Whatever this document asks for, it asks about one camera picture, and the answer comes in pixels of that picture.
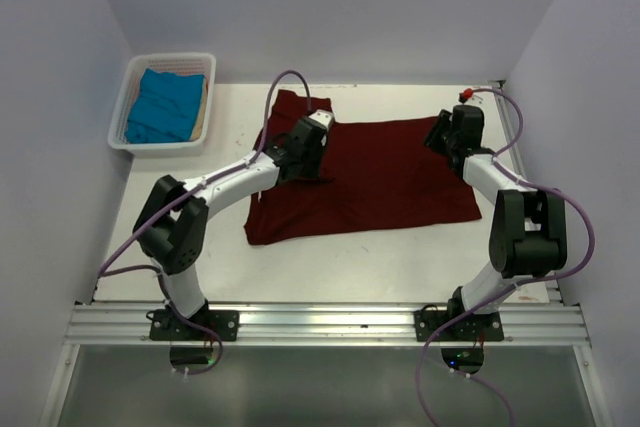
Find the dark red t shirt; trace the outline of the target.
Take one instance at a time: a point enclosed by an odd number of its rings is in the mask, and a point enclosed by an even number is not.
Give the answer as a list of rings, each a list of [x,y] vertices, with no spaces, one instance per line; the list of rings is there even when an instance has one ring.
[[[472,188],[423,144],[435,122],[335,122],[318,178],[252,196],[247,242],[479,220]]]

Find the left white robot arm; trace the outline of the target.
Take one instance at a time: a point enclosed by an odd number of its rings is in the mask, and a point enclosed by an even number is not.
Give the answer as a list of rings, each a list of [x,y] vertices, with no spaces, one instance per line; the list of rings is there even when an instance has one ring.
[[[235,203],[294,180],[319,176],[334,115],[318,110],[302,117],[280,140],[250,152],[210,174],[179,181],[170,175],[154,184],[134,225],[142,252],[161,270],[172,326],[185,339],[208,326],[207,300],[196,272],[209,220]]]

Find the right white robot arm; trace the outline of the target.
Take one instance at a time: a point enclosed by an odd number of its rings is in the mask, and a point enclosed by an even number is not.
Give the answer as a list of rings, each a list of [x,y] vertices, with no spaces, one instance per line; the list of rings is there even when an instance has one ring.
[[[475,106],[442,110],[424,145],[493,206],[489,262],[447,302],[445,326],[468,339],[481,327],[479,314],[493,313],[525,281],[564,268],[567,259],[565,202],[556,194],[527,187],[482,145],[484,113]]]

